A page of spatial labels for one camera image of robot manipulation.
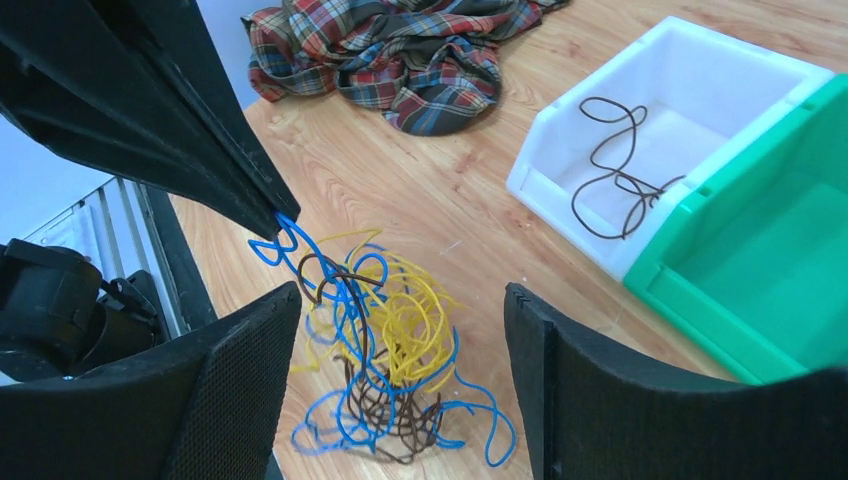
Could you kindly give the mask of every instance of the wood grain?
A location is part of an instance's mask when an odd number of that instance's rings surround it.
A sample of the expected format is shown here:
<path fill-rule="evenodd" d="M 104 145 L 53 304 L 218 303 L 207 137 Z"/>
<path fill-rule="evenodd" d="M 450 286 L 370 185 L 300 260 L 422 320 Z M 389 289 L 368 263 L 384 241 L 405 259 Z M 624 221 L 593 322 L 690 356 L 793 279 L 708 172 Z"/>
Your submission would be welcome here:
<path fill-rule="evenodd" d="M 636 350 L 729 378 L 507 194 L 506 177 L 534 115 L 668 15 L 830 69 L 848 69 L 848 4 L 795 3 L 800 2 L 575 0 L 503 46 L 501 104 L 447 137 L 400 133 L 379 113 L 337 94 L 259 102 L 246 116 L 301 202 L 299 224 L 312 236 L 383 228 L 381 244 L 429 269 L 469 306 L 452 319 L 463 339 L 459 367 L 493 391 L 521 433 L 502 325 L 509 281 L 525 284 L 572 318 Z M 180 198 L 174 203 L 219 315 L 291 279 L 284 269 L 254 257 L 246 245 L 250 233 L 201 205 Z M 298 363 L 306 358 L 303 341 L 299 334 Z M 530 478 L 521 438 L 505 466 L 486 466 L 490 418 L 484 413 L 452 412 L 446 434 L 467 441 L 466 448 L 432 450 L 411 466 L 344 453 L 299 455 L 289 443 L 292 429 L 313 401 L 340 386 L 338 378 L 332 366 L 289 377 L 275 445 L 286 478 Z M 449 396 L 454 391 L 468 394 L 454 385 L 445 388 Z M 507 439 L 500 429 L 496 446 L 504 448 Z"/>

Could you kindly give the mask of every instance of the white wall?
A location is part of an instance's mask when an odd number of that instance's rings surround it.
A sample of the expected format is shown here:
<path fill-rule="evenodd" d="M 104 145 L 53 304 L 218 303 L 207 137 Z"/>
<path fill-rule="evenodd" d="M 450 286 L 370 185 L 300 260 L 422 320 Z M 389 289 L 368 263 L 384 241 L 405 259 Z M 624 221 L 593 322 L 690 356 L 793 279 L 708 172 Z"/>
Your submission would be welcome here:
<path fill-rule="evenodd" d="M 198 0 L 242 108 L 259 97 L 247 81 L 250 43 L 241 17 L 277 1 Z M 0 244 L 26 237 L 111 178 L 53 155 L 0 117 Z"/>

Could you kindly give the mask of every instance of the green bin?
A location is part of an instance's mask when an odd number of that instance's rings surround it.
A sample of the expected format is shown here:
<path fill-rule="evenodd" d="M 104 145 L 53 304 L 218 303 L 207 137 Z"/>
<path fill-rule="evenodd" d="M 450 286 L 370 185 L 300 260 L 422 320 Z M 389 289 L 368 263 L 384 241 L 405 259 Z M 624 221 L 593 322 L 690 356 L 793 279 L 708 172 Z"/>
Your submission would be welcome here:
<path fill-rule="evenodd" d="M 848 364 L 848 75 L 689 194 L 624 284 L 740 381 Z"/>

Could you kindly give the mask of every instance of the crumpled cloth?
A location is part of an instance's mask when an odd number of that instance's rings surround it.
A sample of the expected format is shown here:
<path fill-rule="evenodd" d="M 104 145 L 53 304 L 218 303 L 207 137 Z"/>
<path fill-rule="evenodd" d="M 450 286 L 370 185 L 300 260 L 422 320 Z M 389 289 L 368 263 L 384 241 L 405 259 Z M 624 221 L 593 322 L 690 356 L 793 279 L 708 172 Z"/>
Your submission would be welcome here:
<path fill-rule="evenodd" d="M 396 128 L 465 128 L 501 92 L 498 43 L 568 0 L 284 0 L 242 20 L 262 98 L 338 90 Z"/>

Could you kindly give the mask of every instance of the yellow cord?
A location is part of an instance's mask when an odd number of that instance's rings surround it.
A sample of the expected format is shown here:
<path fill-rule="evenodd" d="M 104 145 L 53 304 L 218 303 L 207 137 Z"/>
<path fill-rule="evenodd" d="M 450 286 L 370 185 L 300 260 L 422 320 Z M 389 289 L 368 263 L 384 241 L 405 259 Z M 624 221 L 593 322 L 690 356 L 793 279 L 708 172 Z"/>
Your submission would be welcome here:
<path fill-rule="evenodd" d="M 317 241 L 316 244 L 364 235 L 364 240 L 353 249 L 347 263 L 334 259 L 342 267 L 353 271 L 356 261 L 366 253 L 364 250 L 368 249 L 367 244 L 380 233 L 382 230 L 379 229 L 358 230 L 333 235 Z M 366 282 L 352 280 L 366 293 L 366 301 L 363 302 L 369 310 L 366 322 L 378 342 L 376 351 L 387 349 L 385 356 L 373 360 L 372 363 L 386 366 L 389 378 L 396 386 L 416 384 L 432 376 L 451 361 L 454 341 L 448 316 L 454 307 L 460 305 L 420 266 L 390 251 L 374 249 L 373 252 L 381 255 L 388 264 L 389 273 L 385 285 L 375 289 Z M 384 278 L 383 265 L 376 260 L 364 261 L 359 270 L 353 273 L 374 280 Z M 319 323 L 316 318 L 317 310 L 315 305 L 309 310 L 313 330 L 322 337 L 332 337 L 336 333 L 336 326 L 332 321 Z M 351 322 L 345 322 L 340 333 L 351 345 L 356 342 L 354 335 L 361 335 L 353 331 Z M 333 353 L 344 356 L 357 367 L 361 366 L 360 359 L 348 350 L 342 341 L 336 341 L 318 356 L 315 353 L 315 341 L 310 336 L 306 341 L 306 350 L 309 363 L 293 366 L 292 372 L 318 371 L 321 361 Z M 432 386 L 426 391 L 434 392 L 444 385 L 453 374 L 453 368 L 454 365 L 451 365 L 445 369 L 444 375 L 440 375 L 441 378 L 431 380 Z"/>

